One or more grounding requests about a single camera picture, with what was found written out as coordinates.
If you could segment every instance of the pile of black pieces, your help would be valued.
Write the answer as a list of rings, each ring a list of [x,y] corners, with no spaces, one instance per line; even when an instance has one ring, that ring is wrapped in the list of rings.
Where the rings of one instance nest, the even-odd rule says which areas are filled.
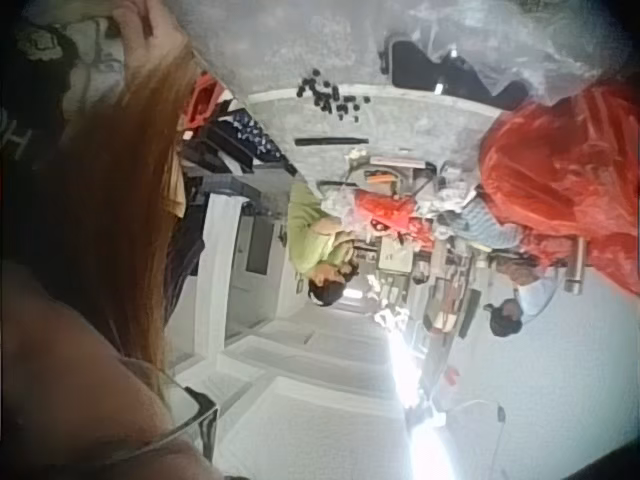
[[[353,121],[358,123],[360,121],[358,112],[361,106],[356,96],[340,95],[340,87],[338,85],[331,83],[329,80],[323,80],[320,76],[320,70],[314,68],[311,76],[302,79],[296,93],[297,97],[302,98],[305,92],[309,90],[313,96],[313,104],[320,111],[332,115],[335,110],[339,120],[344,120],[346,116],[353,113]],[[362,103],[370,102],[370,97],[362,97]]]

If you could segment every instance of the woman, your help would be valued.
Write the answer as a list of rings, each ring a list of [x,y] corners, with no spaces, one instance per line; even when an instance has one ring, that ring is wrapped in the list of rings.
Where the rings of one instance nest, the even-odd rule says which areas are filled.
[[[309,280],[309,295],[323,306],[335,303],[357,274],[353,234],[320,208],[320,200],[301,180],[291,187],[287,228],[289,258]]]
[[[174,216],[162,200],[195,71],[159,1],[122,2],[114,18],[127,61],[115,103],[37,169],[2,152],[2,478],[222,478],[184,439],[151,448],[171,415],[158,383],[123,367],[163,366]]]

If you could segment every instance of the red plastic bag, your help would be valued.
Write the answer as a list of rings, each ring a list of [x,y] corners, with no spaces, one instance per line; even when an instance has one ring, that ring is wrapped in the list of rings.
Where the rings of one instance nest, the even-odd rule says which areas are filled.
[[[376,220],[395,232],[408,235],[424,250],[433,250],[431,226],[420,218],[412,217],[416,208],[413,198],[394,199],[366,190],[357,190],[355,203],[360,215]]]
[[[492,212],[534,235],[584,236],[590,263],[640,293],[639,120],[637,102],[619,85],[506,115],[487,136],[480,159]],[[557,245],[543,243],[530,237],[523,246],[549,259]]]

